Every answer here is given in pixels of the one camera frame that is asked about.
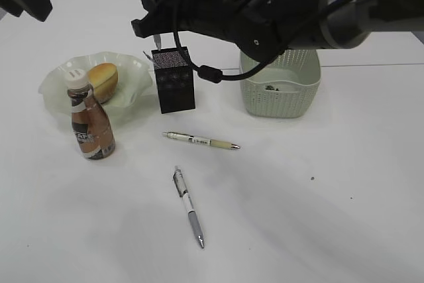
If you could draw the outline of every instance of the pencil grip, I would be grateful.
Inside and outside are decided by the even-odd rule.
[[[231,143],[230,142],[223,142],[223,141],[217,141],[215,139],[211,139],[211,146],[230,149],[231,148]]]
[[[203,236],[203,232],[201,231],[199,220],[197,219],[195,211],[192,211],[188,214],[188,219],[190,221],[191,228],[193,228],[194,235],[196,236],[196,234],[198,234]]]

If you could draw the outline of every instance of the bottle cap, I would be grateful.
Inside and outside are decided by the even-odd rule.
[[[82,89],[88,85],[87,72],[82,69],[67,71],[64,79],[68,89]]]

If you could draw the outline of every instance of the black box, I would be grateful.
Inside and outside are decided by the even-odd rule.
[[[162,114],[195,109],[193,69],[177,48],[153,50],[152,58]]]

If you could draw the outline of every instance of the table surface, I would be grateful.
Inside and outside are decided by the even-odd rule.
[[[122,1],[100,15],[90,1],[54,0],[71,13],[56,10],[44,24],[0,22],[0,281],[424,281],[424,65],[324,67],[310,110],[290,120],[247,114],[238,83],[196,77],[197,109],[168,115],[152,88],[114,126],[115,153],[87,161],[69,119],[45,110],[39,84],[70,56],[140,56],[151,45],[129,29],[121,34],[120,21],[140,7],[123,13]],[[201,47],[213,42],[185,38],[205,59]],[[380,49],[379,41],[369,45]],[[171,141],[162,131],[242,148]],[[176,164],[204,251],[172,181]]]

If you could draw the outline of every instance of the pen tip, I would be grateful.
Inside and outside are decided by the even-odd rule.
[[[205,248],[205,241],[201,237],[198,237],[198,239],[199,239],[199,245],[200,245],[200,247],[202,249],[204,249]]]

